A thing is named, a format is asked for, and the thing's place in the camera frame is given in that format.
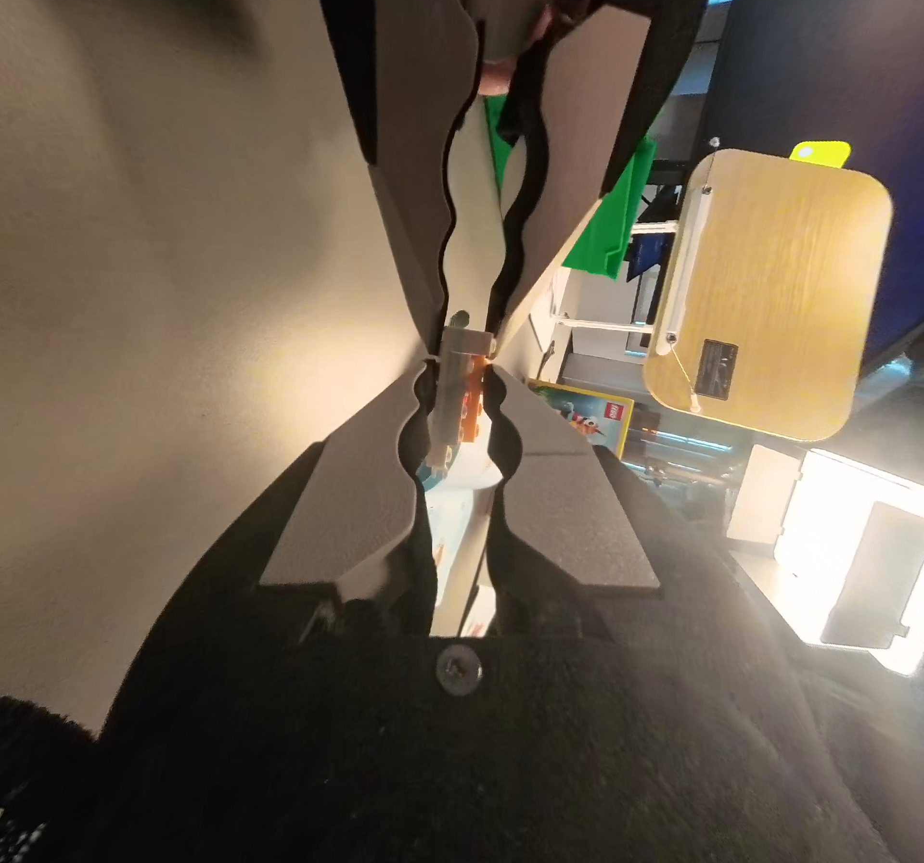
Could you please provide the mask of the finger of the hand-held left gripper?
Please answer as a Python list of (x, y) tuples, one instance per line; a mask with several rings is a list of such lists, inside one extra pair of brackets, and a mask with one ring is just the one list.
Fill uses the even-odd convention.
[(479, 33), (461, 0), (374, 0), (376, 158), (372, 186), (410, 316), (436, 355), (443, 272), (456, 225), (452, 141), (475, 93)]
[(506, 255), (491, 289), (495, 351), (515, 337), (603, 198), (651, 19), (604, 5), (537, 60), (506, 165)]

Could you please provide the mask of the yellow lego set box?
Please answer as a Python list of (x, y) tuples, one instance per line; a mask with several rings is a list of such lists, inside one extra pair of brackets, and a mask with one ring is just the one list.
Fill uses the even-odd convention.
[(589, 443), (603, 446), (618, 459), (622, 458), (635, 407), (633, 399), (536, 379), (526, 381), (526, 387)]

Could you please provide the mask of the white studio light panel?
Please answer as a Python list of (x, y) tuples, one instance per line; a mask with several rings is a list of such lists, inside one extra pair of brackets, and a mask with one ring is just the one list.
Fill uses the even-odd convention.
[(752, 447), (726, 528), (747, 576), (813, 647), (922, 669), (923, 488), (830, 451)]

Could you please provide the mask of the light blue instruction booklet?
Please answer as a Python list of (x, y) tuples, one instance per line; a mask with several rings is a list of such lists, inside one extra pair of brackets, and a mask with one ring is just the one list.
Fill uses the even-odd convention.
[(452, 449), (450, 465), (438, 471), (422, 464), (437, 591), (431, 635), (482, 638), (496, 611), (487, 567), (487, 536), (494, 491), (501, 479), (487, 440)]

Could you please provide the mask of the neon yellow tag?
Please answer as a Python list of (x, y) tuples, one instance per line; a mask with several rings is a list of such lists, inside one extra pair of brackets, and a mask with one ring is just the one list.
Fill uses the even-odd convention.
[(801, 141), (796, 144), (789, 159), (794, 162), (843, 168), (852, 148), (847, 141)]

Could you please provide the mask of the person's left hand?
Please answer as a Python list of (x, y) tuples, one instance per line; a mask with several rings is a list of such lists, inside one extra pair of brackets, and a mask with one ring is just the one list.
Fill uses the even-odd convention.
[(526, 50), (546, 37), (556, 20), (556, 6), (546, 4), (537, 16), (530, 34), (518, 53), (504, 57), (499, 61), (483, 61), (480, 70), (477, 95), (492, 97), (507, 95), (519, 58)]

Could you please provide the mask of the dark blue partition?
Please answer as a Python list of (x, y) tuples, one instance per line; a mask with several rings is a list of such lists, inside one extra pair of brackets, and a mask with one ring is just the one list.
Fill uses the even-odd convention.
[(893, 223), (861, 372), (922, 333), (923, 0), (733, 0), (691, 164), (710, 142), (789, 157), (844, 141)]

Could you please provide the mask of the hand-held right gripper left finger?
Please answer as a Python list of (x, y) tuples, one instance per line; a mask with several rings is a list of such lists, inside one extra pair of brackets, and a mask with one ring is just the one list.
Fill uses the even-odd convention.
[(432, 394), (433, 367), (420, 361), (327, 438), (262, 586), (313, 585), (343, 603), (393, 603), (412, 589)]

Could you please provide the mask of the orange arch lego brick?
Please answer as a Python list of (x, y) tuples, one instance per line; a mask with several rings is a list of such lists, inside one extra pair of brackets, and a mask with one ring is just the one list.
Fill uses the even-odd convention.
[(479, 436), (479, 419), (483, 411), (483, 378), (487, 363), (485, 356), (466, 356), (458, 434), (463, 444), (474, 443)]

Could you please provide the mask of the green plastic bin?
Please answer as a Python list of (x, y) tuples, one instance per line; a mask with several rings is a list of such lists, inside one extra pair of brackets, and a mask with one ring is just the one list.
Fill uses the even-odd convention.
[[(502, 190), (507, 159), (512, 146), (502, 140), (498, 126), (505, 95), (483, 98), (489, 132), (495, 184)], [(656, 142), (646, 135), (639, 142), (616, 186), (603, 198), (591, 220), (564, 260), (573, 270), (616, 280), (622, 269), (636, 223), (644, 188), (648, 185), (656, 153)]]

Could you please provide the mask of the white and orange Lego assembly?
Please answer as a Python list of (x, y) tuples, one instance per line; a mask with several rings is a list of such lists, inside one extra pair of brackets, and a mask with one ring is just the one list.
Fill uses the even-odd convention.
[(486, 371), (496, 352), (494, 336), (472, 329), (469, 324), (468, 311), (456, 311), (442, 335), (435, 400), (429, 418), (431, 445), (425, 459), (425, 465), (436, 481), (447, 477), (462, 446), (467, 445), (458, 439), (466, 356), (487, 357)]

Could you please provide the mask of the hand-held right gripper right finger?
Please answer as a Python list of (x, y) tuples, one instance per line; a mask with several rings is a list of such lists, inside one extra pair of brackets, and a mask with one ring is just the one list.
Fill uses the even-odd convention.
[(484, 379), (500, 470), (486, 545), (497, 591), (649, 595), (660, 582), (594, 446), (499, 365)]

